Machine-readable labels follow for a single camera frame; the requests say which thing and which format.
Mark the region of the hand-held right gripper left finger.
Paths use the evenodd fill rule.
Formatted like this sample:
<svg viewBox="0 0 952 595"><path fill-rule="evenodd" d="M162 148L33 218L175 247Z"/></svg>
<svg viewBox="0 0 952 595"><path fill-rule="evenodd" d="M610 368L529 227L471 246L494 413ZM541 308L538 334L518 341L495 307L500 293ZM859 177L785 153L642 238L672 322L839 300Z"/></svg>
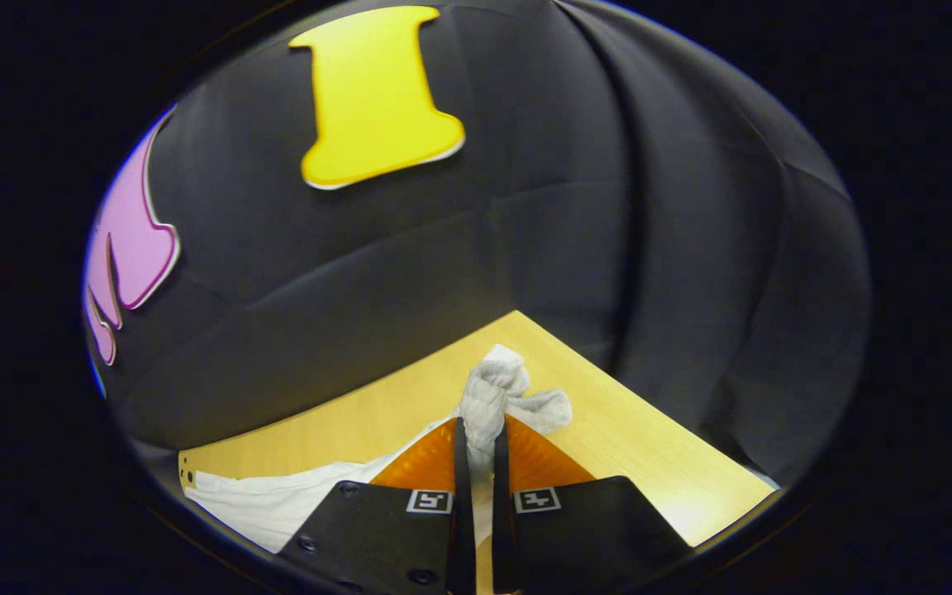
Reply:
<svg viewBox="0 0 952 595"><path fill-rule="evenodd" d="M337 482L279 556L351 594L475 593L464 421L442 422L369 482Z"/></svg>

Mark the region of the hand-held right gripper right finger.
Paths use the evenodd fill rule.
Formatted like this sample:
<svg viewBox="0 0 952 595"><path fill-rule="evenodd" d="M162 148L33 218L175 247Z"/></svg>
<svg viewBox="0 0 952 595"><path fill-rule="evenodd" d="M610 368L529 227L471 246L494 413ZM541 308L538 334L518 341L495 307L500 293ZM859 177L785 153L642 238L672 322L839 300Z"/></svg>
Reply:
<svg viewBox="0 0 952 595"><path fill-rule="evenodd" d="M497 594L625 594L692 556L630 478L596 478L506 416L495 441L492 566Z"/></svg>

